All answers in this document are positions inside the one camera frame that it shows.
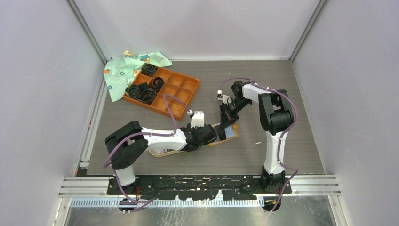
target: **gray table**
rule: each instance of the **gray table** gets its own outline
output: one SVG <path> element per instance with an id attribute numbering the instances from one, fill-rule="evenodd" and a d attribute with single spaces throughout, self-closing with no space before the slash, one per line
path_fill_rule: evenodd
<path id="1" fill-rule="evenodd" d="M 299 118 L 287 137 L 284 161 L 297 167 L 300 173 L 322 174 L 324 170 L 314 144 L 313 134 L 289 61 L 177 61 L 170 69 L 201 79 L 201 85 L 190 108 L 203 111 L 205 122 L 220 121 L 216 92 L 222 81 L 234 77 L 249 77 L 260 85 L 286 89 L 296 103 Z M 223 93 L 233 96 L 227 82 Z M 136 174 L 259 174 L 266 156 L 266 136 L 259 122 L 257 104 L 248 105 L 240 113 L 239 137 L 214 147 L 204 146 L 192 153 L 179 153 L 154 158 L 143 153 L 134 163 Z M 111 102 L 107 95 L 88 167 L 88 174 L 111 174 L 111 168 L 102 169 L 108 153 L 104 139 L 130 121 L 139 121 L 151 129 L 173 129 L 169 117 L 146 110 L 125 100 Z M 179 127 L 190 122 L 185 116 Z"/>

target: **green cloth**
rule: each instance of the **green cloth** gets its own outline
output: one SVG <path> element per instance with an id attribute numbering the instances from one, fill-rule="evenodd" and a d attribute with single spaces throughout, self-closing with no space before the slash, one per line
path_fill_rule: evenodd
<path id="1" fill-rule="evenodd" d="M 140 73 L 144 63 L 150 63 L 158 67 L 171 66 L 172 62 L 159 51 L 143 55 L 133 55 L 129 51 L 123 53 L 122 60 L 108 61 L 104 68 L 104 78 L 112 102 L 123 97 L 125 89 Z"/>

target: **wooden box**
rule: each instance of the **wooden box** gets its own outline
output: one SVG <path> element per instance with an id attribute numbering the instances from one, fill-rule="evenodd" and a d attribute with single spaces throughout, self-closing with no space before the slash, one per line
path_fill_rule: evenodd
<path id="1" fill-rule="evenodd" d="M 161 77 L 165 83 L 163 84 L 162 88 L 150 105 L 133 99 L 127 96 L 126 93 L 125 95 L 123 95 L 123 98 L 135 105 L 170 117 L 170 114 L 163 100 L 164 95 L 172 95 L 181 100 L 186 106 L 189 106 L 200 86 L 199 79 L 195 79 L 193 77 L 161 67 L 157 69 L 153 77 L 144 75 L 142 73 L 138 74 L 133 81 L 133 84 L 139 85 L 143 82 L 147 82 L 148 84 L 150 84 L 152 80 L 157 77 Z M 181 121 L 183 117 L 187 114 L 184 107 L 179 102 L 170 97 L 167 97 L 166 99 L 175 119 Z"/>

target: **orange wooden organizer box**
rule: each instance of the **orange wooden organizer box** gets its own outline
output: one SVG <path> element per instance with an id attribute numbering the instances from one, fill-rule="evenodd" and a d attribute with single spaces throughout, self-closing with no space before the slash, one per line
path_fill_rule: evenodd
<path id="1" fill-rule="evenodd" d="M 166 94 L 172 95 L 181 100 L 186 106 L 189 106 L 198 90 L 198 87 L 200 86 L 199 79 L 195 79 L 193 77 L 180 74 L 161 67 L 157 69 L 153 77 L 141 73 L 138 74 L 135 80 L 133 81 L 133 84 L 139 85 L 143 82 L 147 82 L 148 84 L 150 84 L 152 80 L 157 77 L 161 77 L 165 83 L 163 84 L 161 90 L 158 92 L 155 99 L 150 105 L 142 103 L 136 99 L 133 99 L 127 96 L 126 93 L 125 95 L 123 95 L 123 98 L 135 105 L 147 108 L 149 110 L 158 112 L 164 116 L 170 117 L 170 114 L 163 100 L 163 96 Z M 179 102 L 170 97 L 167 97 L 166 100 L 175 119 L 181 121 L 184 115 L 187 114 L 184 107 Z"/>

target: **gray wall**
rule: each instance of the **gray wall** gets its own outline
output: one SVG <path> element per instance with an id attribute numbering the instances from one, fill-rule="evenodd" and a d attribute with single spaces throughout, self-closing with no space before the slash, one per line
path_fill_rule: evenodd
<path id="1" fill-rule="evenodd" d="M 64 0 L 0 5 L 0 225 L 49 225 L 104 67 Z"/>
<path id="2" fill-rule="evenodd" d="M 332 0 L 294 68 L 354 225 L 399 221 L 399 2 Z"/>
<path id="3" fill-rule="evenodd" d="M 319 0 L 77 0 L 108 56 L 288 59 Z"/>

